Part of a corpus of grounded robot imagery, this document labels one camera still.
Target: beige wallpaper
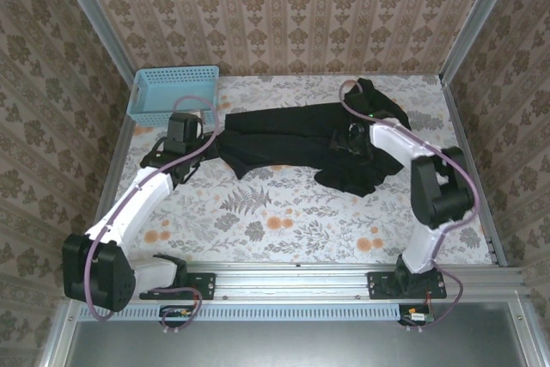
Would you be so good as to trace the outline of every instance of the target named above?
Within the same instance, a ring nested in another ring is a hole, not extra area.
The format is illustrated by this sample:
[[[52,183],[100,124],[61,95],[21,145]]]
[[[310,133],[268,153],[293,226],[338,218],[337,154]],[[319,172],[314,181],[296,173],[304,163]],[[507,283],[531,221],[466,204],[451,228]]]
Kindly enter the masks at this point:
[[[76,0],[0,0],[0,365],[34,365],[128,90]]]
[[[437,73],[474,0],[100,0],[135,69]]]
[[[550,0],[498,0],[451,83],[495,224],[550,337]]]

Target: patterned fabric surface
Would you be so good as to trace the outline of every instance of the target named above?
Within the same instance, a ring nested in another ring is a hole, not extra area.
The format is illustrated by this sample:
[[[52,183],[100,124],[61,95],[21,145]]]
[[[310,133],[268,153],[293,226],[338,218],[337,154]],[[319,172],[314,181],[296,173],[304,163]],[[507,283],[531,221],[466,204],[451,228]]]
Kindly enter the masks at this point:
[[[0,365],[28,366],[92,223],[128,88],[76,0],[0,0]]]
[[[236,113],[338,100],[348,76],[246,76],[221,78],[219,111]],[[436,76],[374,76],[375,85],[406,110],[411,126],[434,144],[455,144]],[[162,128],[137,127],[119,195]],[[306,167],[260,168],[238,181],[220,159],[204,162],[185,186],[160,204],[144,225],[136,257],[162,252],[187,260],[284,262],[395,262],[415,219],[410,175],[388,177],[361,199],[322,187]],[[448,236],[443,263],[491,263],[479,222]]]
[[[507,258],[550,339],[550,0],[498,0],[451,88]]]
[[[438,73],[474,0],[99,0],[134,69]]]

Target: leaf pattern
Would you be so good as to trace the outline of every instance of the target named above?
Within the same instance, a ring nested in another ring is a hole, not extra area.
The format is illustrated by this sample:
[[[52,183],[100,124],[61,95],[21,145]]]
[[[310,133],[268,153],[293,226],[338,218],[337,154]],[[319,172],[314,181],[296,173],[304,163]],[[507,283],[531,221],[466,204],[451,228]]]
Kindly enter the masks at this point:
[[[335,102],[338,88],[347,78],[222,77],[220,120],[223,123],[224,115],[236,108],[243,111]],[[441,146],[456,144],[436,76],[372,79],[407,112],[419,114],[416,132],[422,138]],[[441,123],[425,125],[424,119],[434,117]],[[141,158],[164,135],[162,128],[136,130],[119,194],[133,179]],[[395,262],[413,231],[409,173],[403,170],[388,177],[375,193],[360,199],[320,186],[315,182],[315,172],[308,167],[281,165],[255,169],[237,180],[222,160],[202,162],[189,182],[155,210],[131,255],[163,252],[189,260],[226,262]],[[159,235],[167,231],[168,239],[158,236],[148,243],[145,234],[150,230]],[[449,234],[439,259],[443,263],[490,262],[479,222]]]
[[[249,187],[247,192],[243,188],[233,191],[222,203],[221,208],[228,211],[243,212],[247,215],[249,212],[255,213],[261,206],[267,206],[272,201],[269,198],[269,191],[264,192],[262,187],[259,191],[254,187]]]

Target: purple cable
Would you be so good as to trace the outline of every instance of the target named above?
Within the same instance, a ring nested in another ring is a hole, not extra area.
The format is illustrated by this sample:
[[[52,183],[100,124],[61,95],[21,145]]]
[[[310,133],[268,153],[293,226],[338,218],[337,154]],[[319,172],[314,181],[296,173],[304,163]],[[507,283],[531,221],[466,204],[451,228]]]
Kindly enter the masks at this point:
[[[468,185],[470,186],[470,188],[472,189],[472,194],[474,195],[474,209],[473,209],[473,212],[472,212],[472,215],[470,217],[467,217],[466,219],[462,220],[462,221],[457,221],[455,223],[452,223],[449,227],[447,227],[446,229],[443,230],[442,234],[443,236],[439,239],[436,247],[434,248],[434,251],[433,251],[433,254],[431,255],[431,262],[433,264],[433,266],[443,275],[453,279],[457,284],[458,284],[458,294],[456,294],[456,297],[455,297],[455,300],[452,302],[452,304],[450,305],[450,307],[447,309],[447,311],[445,311],[443,313],[443,315],[441,315],[439,318],[437,318],[437,320],[435,320],[434,322],[430,323],[430,324],[425,324],[424,326],[418,326],[414,321],[410,321],[410,320],[407,320],[407,319],[404,319],[406,320],[409,324],[411,324],[413,327],[416,327],[416,328],[428,328],[428,327],[432,327],[432,326],[435,326],[436,324],[438,324],[440,321],[442,321],[447,315],[449,315],[449,313],[453,310],[453,308],[458,304],[458,302],[461,300],[461,297],[462,297],[462,293],[464,292],[464,285],[462,284],[462,281],[460,279],[458,279],[458,277],[456,277],[456,275],[454,274],[451,274],[450,272],[446,271],[446,270],[443,270],[437,263],[436,263],[436,257],[437,257],[437,253],[439,252],[439,249],[441,248],[442,244],[443,244],[443,239],[444,239],[444,236],[446,234],[448,234],[450,231],[452,231],[453,229],[457,229],[459,227],[461,227],[462,225],[465,225],[467,223],[471,223],[475,217],[478,215],[478,212],[480,211],[480,195],[477,191],[477,188],[475,187],[475,184],[474,182],[472,181],[472,179],[469,177],[468,173],[458,164],[456,163],[455,161],[453,161],[452,159],[450,159],[448,156],[446,156],[441,150],[439,150],[438,148],[430,145],[429,143],[427,143],[424,139],[422,138],[419,138],[417,137],[414,133],[412,133],[411,131],[409,131],[408,129],[406,129],[403,125],[401,124],[393,124],[391,122],[387,122],[386,120],[384,119],[378,119],[378,118],[372,118],[370,116],[366,116],[366,115],[363,115],[362,113],[359,113],[353,109],[351,109],[344,101],[344,86],[349,83],[349,82],[353,82],[355,85],[357,85],[357,87],[359,88],[359,91],[361,93],[363,93],[363,87],[361,86],[361,84],[358,82],[358,81],[355,81],[355,80],[347,80],[347,81],[344,81],[341,85],[340,85],[340,89],[339,89],[339,92],[338,92],[338,97],[339,97],[339,100],[340,100],[340,103],[342,104],[342,106],[345,108],[346,111],[348,111],[349,113],[351,113],[352,115],[355,115],[361,119],[365,119],[365,120],[368,120],[370,122],[373,122],[375,124],[381,124],[381,125],[385,125],[385,126],[389,126],[391,128],[394,128],[394,129],[397,129],[399,132],[401,132],[403,135],[409,137],[410,139],[412,139],[414,142],[416,142],[417,144],[421,144],[422,146],[424,146],[426,149],[432,151],[435,155],[439,156],[441,159],[443,159],[444,161],[446,161],[446,163],[448,163],[448,165],[450,165],[451,167],[453,167],[460,175],[462,175],[462,178],[464,178],[464,180],[468,183]]]
[[[192,292],[193,294],[197,294],[197,296],[199,296],[199,303],[197,304],[197,308],[191,313],[191,315],[189,315],[189,318],[187,319],[186,322],[184,322],[181,326],[177,327],[177,328],[172,328],[172,327],[169,327],[166,325],[166,317],[168,316],[168,314],[172,314],[176,311],[178,311],[177,309],[174,309],[174,310],[168,310],[168,311],[165,311],[164,314],[162,315],[162,319],[161,319],[161,324],[162,326],[164,327],[164,331],[167,332],[167,331],[175,331],[176,329],[180,330],[182,328],[185,328],[187,327],[189,324],[191,324],[191,321],[194,320],[194,318],[197,316],[197,314],[199,313],[200,311],[200,308],[203,306],[203,295],[200,293],[199,290],[195,289],[195,288],[191,288],[191,287],[179,287],[179,288],[155,288],[154,290],[151,290],[152,292]]]
[[[219,118],[217,117],[217,112],[216,112],[216,109],[214,108],[214,106],[208,102],[206,99],[204,98],[201,98],[199,96],[193,96],[193,95],[189,95],[189,96],[182,96],[180,99],[178,99],[175,103],[174,103],[174,108],[173,110],[175,111],[176,108],[178,107],[178,105],[180,104],[180,102],[182,101],[185,101],[187,99],[194,99],[196,101],[200,101],[202,103],[204,103],[205,105],[207,105],[210,110],[212,111],[212,113],[214,114],[214,120],[215,120],[215,127],[214,127],[214,132],[212,133],[211,137],[208,139],[208,141],[203,145],[201,146],[200,148],[198,148],[197,150],[195,150],[194,152],[188,154],[188,155],[185,155],[185,156],[182,156],[181,158],[178,158],[172,162],[169,162],[167,163],[166,165],[164,165],[162,168],[159,168],[157,169],[156,171],[152,172],[151,174],[147,175],[145,178],[143,178],[129,193],[128,195],[120,202],[119,206],[117,207],[116,210],[114,210],[113,212],[113,215],[111,215],[111,217],[107,220],[107,222],[105,223],[105,226],[101,229],[100,233],[97,235],[97,237],[94,239],[94,241],[92,242],[92,245],[90,246],[89,248],[89,252],[88,252],[88,255],[86,256],[86,263],[84,265],[84,296],[86,297],[86,305],[88,306],[88,310],[90,312],[90,314],[97,320],[97,321],[107,321],[109,318],[111,318],[114,314],[113,311],[111,311],[108,315],[106,316],[102,316],[100,315],[96,310],[95,310],[95,307],[94,307],[94,302],[92,300],[92,291],[90,289],[90,273],[91,273],[91,269],[92,269],[92,261],[94,259],[94,254],[95,254],[95,250],[97,249],[97,246],[100,244],[100,241],[101,241],[101,238],[108,232],[108,229],[111,225],[113,225],[113,222],[114,220],[117,218],[117,216],[122,212],[122,210],[124,210],[124,208],[126,207],[126,205],[128,205],[128,203],[130,202],[131,198],[141,189],[141,187],[146,184],[147,182],[149,182],[151,179],[153,179],[155,176],[157,176],[158,174],[161,174],[162,172],[166,171],[167,169],[169,168],[172,168],[173,166],[175,165],[178,165],[182,162],[185,162],[195,156],[197,156],[198,154],[204,152],[213,142],[214,142],[214,139],[216,139],[216,136],[219,134],[219,127],[220,127],[220,120]]]

